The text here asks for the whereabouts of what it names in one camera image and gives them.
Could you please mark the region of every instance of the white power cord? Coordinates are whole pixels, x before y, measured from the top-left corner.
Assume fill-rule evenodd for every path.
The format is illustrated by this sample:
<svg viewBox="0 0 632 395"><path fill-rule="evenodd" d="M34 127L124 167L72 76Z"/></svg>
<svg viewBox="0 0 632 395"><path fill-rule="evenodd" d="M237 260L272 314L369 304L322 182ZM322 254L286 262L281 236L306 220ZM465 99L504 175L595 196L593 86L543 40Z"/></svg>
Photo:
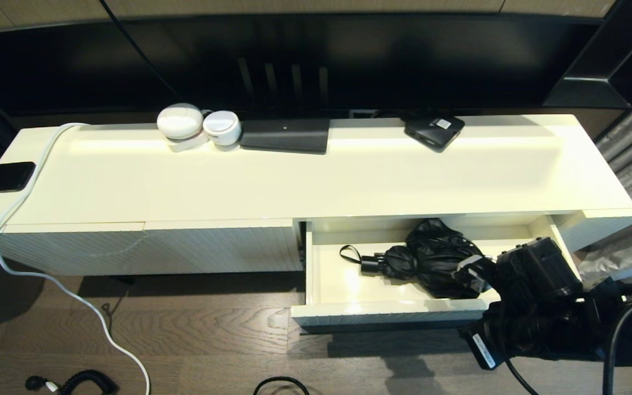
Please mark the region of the white power cord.
<svg viewBox="0 0 632 395"><path fill-rule="evenodd" d="M60 135L65 130L68 130L68 128L85 126L85 125L88 125L88 124L87 123L65 123L64 125L61 125L60 127L58 127L57 130L55 130L55 133L53 133L53 136L50 138L48 145L46 145L45 149L43 149L43 153L36 164L36 168L33 171L33 174L31 175L31 178L28 181L28 186L23 191L23 194L21 195L20 198L18 198L18 200L16 200L12 205L10 205L8 209L6 209L2 213L2 216L0 217L0 232L2 231L2 228L4 227L4 225L7 224L8 218L10 218L11 215L13 215L13 213L15 213L19 207L21 207L22 203L25 202L25 200L31 194L31 191L33 190L33 185L35 185L36 179L38 178L38 174L41 172L41 169L43 168L43 164L45 163L46 159L48 159L48 154L50 153L50 150L53 147L53 144L55 143L55 141L58 139L58 137L60 137ZM143 376L145 376L145 395L150 395L150 377L148 376L148 371L145 369L143 362L140 362L140 359L138 359L138 357L133 355L133 353L121 347L120 345L116 344L116 342L111 338L111 334L109 333L109 327L106 325L106 320L104 319L104 316L102 315L101 312L99 312L99 310L94 305L92 305L92 303L87 302L84 298L80 297L80 295L70 292L70 290L68 290L65 287L65 285L63 285L55 277L52 277L44 273L17 272L17 270L12 270L10 267L8 267L7 263L5 263L4 258L2 257L2 253L0 253L0 265L2 265L2 268L5 270L5 272L11 275L29 275L31 277L46 278L52 281L53 283L55 283L55 285L58 285L58 287L60 287L60 289L63 290L64 293L70 295L76 300L79 300L80 302L85 304L86 307L91 308L92 311L95 312L96 315L99 317L99 320L101 320L101 325L104 328L104 333L106 335L107 340L109 340L109 343L111 343L111 345L117 350L119 350L120 352L125 353L125 355L128 355L131 359L134 360L135 363L138 363L138 366L140 366L140 369L143 371Z"/></svg>

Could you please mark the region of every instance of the open drawer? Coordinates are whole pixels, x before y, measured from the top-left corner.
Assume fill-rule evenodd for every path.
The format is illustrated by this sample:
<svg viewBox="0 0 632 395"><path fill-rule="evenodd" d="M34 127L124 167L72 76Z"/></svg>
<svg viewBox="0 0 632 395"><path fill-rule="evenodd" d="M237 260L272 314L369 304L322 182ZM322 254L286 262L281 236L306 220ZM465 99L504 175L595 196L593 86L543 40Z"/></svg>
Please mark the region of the open drawer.
<svg viewBox="0 0 632 395"><path fill-rule="evenodd" d="M577 274L557 226L549 215L463 215L440 217L461 231L485 255L496 257L539 236L549 236ZM383 275L360 274L356 263L340 257L351 244L362 255L404 244L421 218L329 218L306 224L306 304L291 308L302 327L374 323L474 320L499 300L494 290L474 300L434 298L416 280L403 282Z"/></svg>

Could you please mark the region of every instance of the black phone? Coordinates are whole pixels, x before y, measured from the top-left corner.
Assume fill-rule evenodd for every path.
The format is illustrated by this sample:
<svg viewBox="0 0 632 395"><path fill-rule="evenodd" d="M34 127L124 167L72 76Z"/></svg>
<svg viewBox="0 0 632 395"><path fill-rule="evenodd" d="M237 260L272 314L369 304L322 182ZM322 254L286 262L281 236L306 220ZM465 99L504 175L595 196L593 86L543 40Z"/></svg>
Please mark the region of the black phone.
<svg viewBox="0 0 632 395"><path fill-rule="evenodd" d="M14 192L25 188L35 168L36 164L33 162L0 165L0 192Z"/></svg>

